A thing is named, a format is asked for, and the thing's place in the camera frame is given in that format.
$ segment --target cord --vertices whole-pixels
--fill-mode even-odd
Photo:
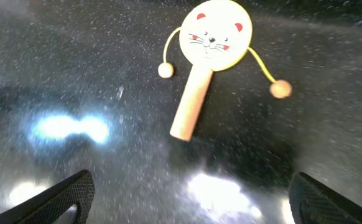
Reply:
[[[164,50],[163,50],[163,62],[166,63],[166,55],[167,55],[167,48],[169,47],[170,41],[173,38],[173,36],[181,30],[181,27],[176,28],[173,33],[170,34],[169,38],[167,39],[166,44],[164,45]]]
[[[275,83],[276,82],[275,78],[272,77],[272,75],[269,73],[267,67],[264,65],[264,62],[261,60],[261,58],[257,54],[257,52],[250,47],[248,47],[248,50],[251,52],[253,57],[257,60],[257,63],[260,65],[262,72],[264,72],[264,74],[268,78],[268,80],[272,83]]]

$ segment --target cat face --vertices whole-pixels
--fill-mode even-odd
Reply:
[[[211,0],[197,6],[185,18],[180,31],[180,45],[186,58],[214,71],[238,62],[250,39],[247,12],[229,0]]]

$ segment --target speckled surface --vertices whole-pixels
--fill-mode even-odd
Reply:
[[[247,55],[215,74],[186,143],[168,134],[191,68],[177,39],[175,76],[157,66],[198,2],[0,0],[0,213],[80,169],[96,184],[88,223],[290,224],[295,171],[362,206],[362,1],[310,2],[241,2],[294,94],[273,99]],[[44,137],[53,117],[84,131]],[[188,189],[201,173],[236,182],[248,209],[207,209]]]

